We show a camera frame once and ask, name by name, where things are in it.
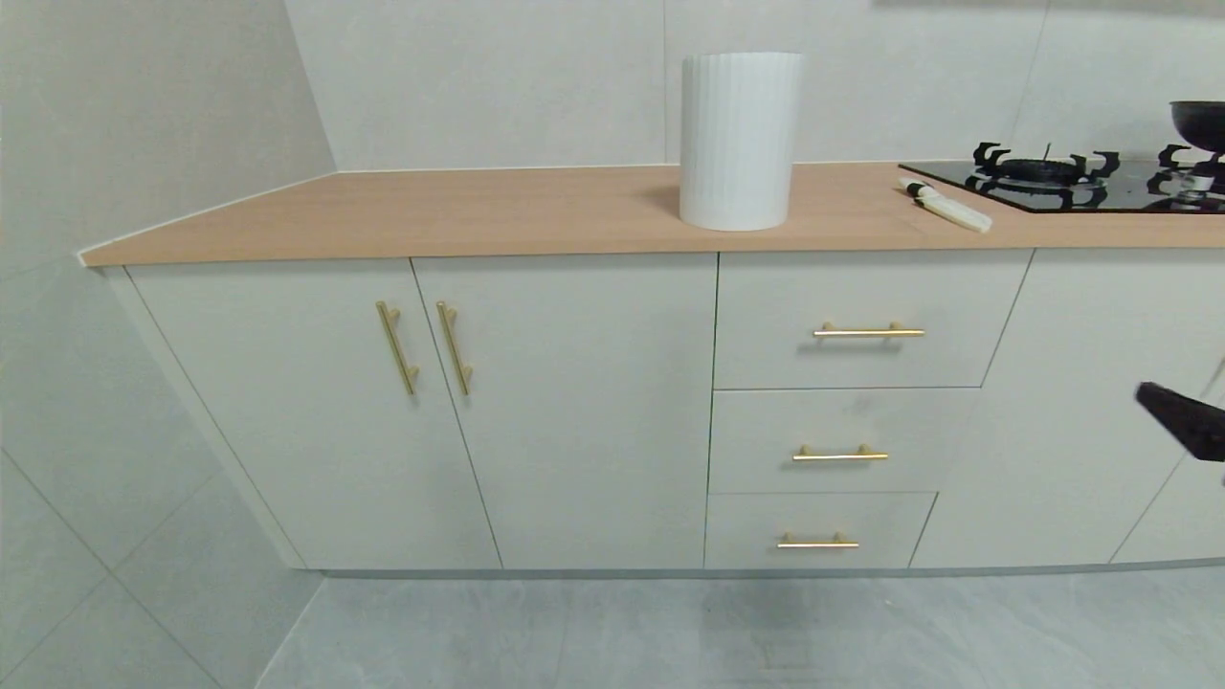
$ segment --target black object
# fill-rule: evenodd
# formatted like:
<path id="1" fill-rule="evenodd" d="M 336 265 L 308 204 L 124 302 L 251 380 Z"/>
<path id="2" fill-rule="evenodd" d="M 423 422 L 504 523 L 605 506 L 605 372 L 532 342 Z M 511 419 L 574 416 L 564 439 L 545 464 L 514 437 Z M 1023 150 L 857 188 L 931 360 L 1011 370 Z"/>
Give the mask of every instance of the black object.
<path id="1" fill-rule="evenodd" d="M 974 150 L 974 163 L 978 177 L 995 180 L 997 184 L 1041 185 L 1050 188 L 1071 188 L 1079 184 L 1094 184 L 1110 177 L 1118 169 L 1118 153 L 1114 151 L 1094 151 L 1102 157 L 1102 166 L 1090 170 L 1089 159 L 1084 156 L 1069 156 L 1071 163 L 1036 158 L 1009 158 L 1001 161 L 1011 148 L 1000 148 L 998 143 L 984 141 Z"/>
<path id="2" fill-rule="evenodd" d="M 1125 161 L 1112 151 L 1095 151 L 1099 159 L 1090 163 L 1085 156 L 1005 158 L 1008 148 L 984 141 L 973 161 L 900 167 L 1031 213 L 1225 213 L 1221 156 L 1175 159 L 1185 150 L 1170 145 L 1156 161 Z"/>
<path id="3" fill-rule="evenodd" d="M 1174 129 L 1187 143 L 1225 153 L 1225 102 L 1221 101 L 1175 101 L 1170 103 L 1174 115 Z"/>
<path id="4" fill-rule="evenodd" d="M 1225 411 L 1155 383 L 1142 383 L 1136 401 L 1197 460 L 1225 462 Z"/>

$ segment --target white cabinet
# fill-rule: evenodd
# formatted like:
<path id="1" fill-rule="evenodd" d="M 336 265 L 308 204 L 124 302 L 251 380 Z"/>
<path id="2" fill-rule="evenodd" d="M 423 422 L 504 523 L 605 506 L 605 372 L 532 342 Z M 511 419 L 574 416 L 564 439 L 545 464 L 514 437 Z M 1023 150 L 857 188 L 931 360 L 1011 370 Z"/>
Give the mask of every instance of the white cabinet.
<path id="1" fill-rule="evenodd" d="M 1136 386 L 1205 391 L 1223 294 L 1219 250 L 1038 251 L 914 566 L 1109 561 L 1182 455 Z"/>
<path id="2" fill-rule="evenodd" d="M 414 266 L 505 566 L 701 568 L 714 255 Z"/>
<path id="3" fill-rule="evenodd" d="M 715 387 L 978 386 L 1029 250 L 725 254 Z M 922 337 L 822 337 L 922 330 Z"/>
<path id="4" fill-rule="evenodd" d="M 163 335 L 314 569 L 496 569 L 408 261 L 134 266 Z M 409 395 L 375 303 L 420 369 Z"/>
<path id="5" fill-rule="evenodd" d="M 965 387 L 715 392 L 710 493 L 940 490 L 979 392 Z M 848 457 L 818 459 L 831 456 Z"/>
<path id="6" fill-rule="evenodd" d="M 903 569 L 933 493 L 710 495 L 707 569 Z M 780 541 L 793 546 L 779 548 Z M 844 547 L 854 544 L 854 548 Z"/>
<path id="7" fill-rule="evenodd" d="M 1225 558 L 1223 474 L 1225 465 L 1183 457 L 1112 561 Z"/>

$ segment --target gold handle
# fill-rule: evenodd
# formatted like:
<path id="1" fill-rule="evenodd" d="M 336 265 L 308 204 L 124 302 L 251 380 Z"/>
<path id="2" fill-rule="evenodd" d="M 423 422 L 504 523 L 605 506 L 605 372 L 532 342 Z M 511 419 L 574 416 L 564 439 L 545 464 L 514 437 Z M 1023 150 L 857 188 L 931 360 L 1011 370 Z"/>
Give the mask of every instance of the gold handle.
<path id="1" fill-rule="evenodd" d="M 387 336 L 387 346 L 391 347 L 391 356 L 396 359 L 396 368 L 399 369 L 399 376 L 404 380 L 404 387 L 408 390 L 409 395 L 417 395 L 417 387 L 413 386 L 413 379 L 417 378 L 420 369 L 404 363 L 404 351 L 399 346 L 399 336 L 396 335 L 396 322 L 399 320 L 399 309 L 388 309 L 386 302 L 375 302 L 375 308 L 379 309 L 379 320 L 383 324 L 383 333 Z"/>
<path id="2" fill-rule="evenodd" d="M 866 337 L 922 337 L 927 335 L 925 330 L 918 327 L 902 327 L 902 324 L 893 321 L 889 327 L 886 329 L 856 329 L 848 330 L 844 327 L 834 327 L 834 324 L 826 321 L 821 325 L 821 330 L 812 331 L 812 336 L 817 340 L 855 340 Z"/>
<path id="3" fill-rule="evenodd" d="M 850 462 L 850 461 L 875 461 L 875 460 L 887 460 L 889 459 L 888 452 L 873 452 L 867 444 L 859 446 L 854 454 L 850 455 L 813 455 L 812 447 L 807 445 L 800 445 L 800 451 L 791 455 L 793 462 Z"/>
<path id="4" fill-rule="evenodd" d="M 846 535 L 839 531 L 834 533 L 833 541 L 791 541 L 791 533 L 784 533 L 778 542 L 779 550 L 801 548 L 827 548 L 827 549 L 851 549 L 859 548 L 858 541 L 848 541 Z"/>
<path id="5" fill-rule="evenodd" d="M 472 380 L 472 367 L 464 365 L 459 358 L 459 348 L 456 346 L 456 310 L 447 306 L 446 302 L 439 302 L 439 320 L 442 321 L 442 332 L 447 336 L 447 348 L 451 349 L 451 363 L 456 367 L 459 378 L 459 391 L 468 395 L 468 383 Z"/>

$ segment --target black glass cooktop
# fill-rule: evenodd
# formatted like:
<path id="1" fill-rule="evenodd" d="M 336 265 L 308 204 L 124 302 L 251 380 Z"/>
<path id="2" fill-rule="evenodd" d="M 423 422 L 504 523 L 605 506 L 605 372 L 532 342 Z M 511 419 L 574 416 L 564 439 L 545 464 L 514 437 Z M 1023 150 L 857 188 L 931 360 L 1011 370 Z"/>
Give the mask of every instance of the black glass cooktop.
<path id="1" fill-rule="evenodd" d="M 982 143 L 974 161 L 900 167 L 1031 213 L 1225 213 L 1225 163 L 1175 161 L 1171 145 L 1153 161 L 1116 153 L 1065 161 L 1005 158 Z"/>

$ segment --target floor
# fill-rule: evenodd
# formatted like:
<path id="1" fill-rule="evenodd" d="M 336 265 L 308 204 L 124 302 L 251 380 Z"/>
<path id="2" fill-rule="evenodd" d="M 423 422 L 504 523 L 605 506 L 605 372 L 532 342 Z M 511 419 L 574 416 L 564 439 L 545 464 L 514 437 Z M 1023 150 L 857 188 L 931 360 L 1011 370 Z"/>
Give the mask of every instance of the floor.
<path id="1" fill-rule="evenodd" d="M 258 689 L 1225 687 L 1225 568 L 327 580 Z"/>

